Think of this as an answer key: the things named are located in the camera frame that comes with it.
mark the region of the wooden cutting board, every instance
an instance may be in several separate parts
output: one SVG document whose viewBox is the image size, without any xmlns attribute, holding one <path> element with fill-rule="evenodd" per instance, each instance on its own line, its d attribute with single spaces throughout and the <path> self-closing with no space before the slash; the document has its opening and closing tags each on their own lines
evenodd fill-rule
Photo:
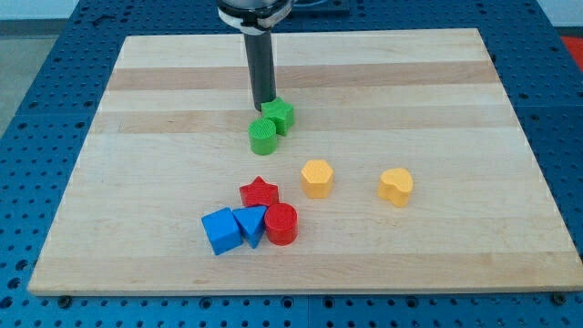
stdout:
<svg viewBox="0 0 583 328">
<path fill-rule="evenodd" d="M 296 124 L 250 151 L 242 37 L 126 39 L 42 250 L 39 295 L 566 291 L 583 266 L 475 29 L 273 36 Z M 335 184 L 309 200 L 300 171 Z M 376 196 L 414 177 L 409 206 Z M 200 217 L 262 175 L 299 212 L 214 256 Z"/>
</svg>

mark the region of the yellow hexagonal prism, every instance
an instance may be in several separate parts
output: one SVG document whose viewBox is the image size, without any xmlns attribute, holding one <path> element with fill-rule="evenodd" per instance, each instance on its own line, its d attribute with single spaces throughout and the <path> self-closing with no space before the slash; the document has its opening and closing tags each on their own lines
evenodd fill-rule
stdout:
<svg viewBox="0 0 583 328">
<path fill-rule="evenodd" d="M 391 201 L 394 206 L 405 207 L 412 190 L 413 178 L 406 169 L 388 169 L 381 175 L 378 195 L 383 200 Z"/>
<path fill-rule="evenodd" d="M 333 183 L 334 170 L 324 159 L 311 159 L 303 166 L 302 190 L 308 198 L 327 198 Z"/>
</svg>

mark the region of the blue pegboard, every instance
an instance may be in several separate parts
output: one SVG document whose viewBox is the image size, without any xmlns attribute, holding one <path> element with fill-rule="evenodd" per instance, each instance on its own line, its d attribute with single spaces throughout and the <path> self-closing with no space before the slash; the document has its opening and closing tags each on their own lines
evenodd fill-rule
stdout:
<svg viewBox="0 0 583 328">
<path fill-rule="evenodd" d="M 583 252 L 582 76 L 533 0 L 352 0 L 275 32 L 477 27 Z M 81 0 L 0 141 L 0 326 L 583 326 L 567 294 L 36 298 L 26 291 L 125 36 L 237 33 L 214 1 Z"/>
</svg>

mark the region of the blue block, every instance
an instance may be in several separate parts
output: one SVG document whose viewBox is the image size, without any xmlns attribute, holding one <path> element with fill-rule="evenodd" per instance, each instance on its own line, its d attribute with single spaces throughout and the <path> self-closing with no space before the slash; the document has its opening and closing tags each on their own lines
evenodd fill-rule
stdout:
<svg viewBox="0 0 583 328">
<path fill-rule="evenodd" d="M 233 211 L 243 237 L 252 248 L 257 247 L 265 231 L 263 215 L 265 215 L 266 210 L 265 206 L 253 206 Z"/>
<path fill-rule="evenodd" d="M 234 249 L 243 243 L 239 226 L 230 208 L 217 210 L 202 217 L 202 225 L 209 237 L 210 245 L 215 255 Z"/>
</svg>

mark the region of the shape block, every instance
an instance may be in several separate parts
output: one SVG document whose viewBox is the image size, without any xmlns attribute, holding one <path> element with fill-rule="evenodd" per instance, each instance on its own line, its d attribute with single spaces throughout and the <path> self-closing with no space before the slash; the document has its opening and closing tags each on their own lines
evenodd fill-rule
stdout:
<svg viewBox="0 0 583 328">
<path fill-rule="evenodd" d="M 273 101 L 262 103 L 261 112 L 263 113 L 263 118 L 275 123 L 277 134 L 281 136 L 287 136 L 288 129 L 295 123 L 292 104 L 286 103 L 280 97 L 276 97 Z"/>
<path fill-rule="evenodd" d="M 257 155 L 269 155 L 277 148 L 275 123 L 258 118 L 249 124 L 249 142 L 251 151 Z"/>
<path fill-rule="evenodd" d="M 240 199 L 244 207 L 271 206 L 280 202 L 280 194 L 276 185 L 265 182 L 261 177 L 246 186 L 239 188 Z"/>
<path fill-rule="evenodd" d="M 334 170 L 324 159 L 308 160 L 302 169 L 302 190 L 311 199 L 328 197 L 334 183 Z"/>
<path fill-rule="evenodd" d="M 230 208 L 217 210 L 216 212 L 203 216 L 202 225 L 207 232 L 210 246 L 212 246 L 215 255 L 232 250 L 243 243 L 243 239 L 240 237 L 239 226 Z"/>
<path fill-rule="evenodd" d="M 391 201 L 394 206 L 406 206 L 411 190 L 413 190 L 413 178 L 407 169 L 388 169 L 381 175 L 378 195 L 383 200 Z"/>
<path fill-rule="evenodd" d="M 265 212 L 267 238 L 274 244 L 284 246 L 298 237 L 298 212 L 287 203 L 270 206 Z"/>
<path fill-rule="evenodd" d="M 233 210 L 233 216 L 237 224 L 239 224 L 240 232 L 253 249 L 259 245 L 263 232 L 265 231 L 263 216 L 266 210 L 266 206 L 254 206 Z"/>
</svg>

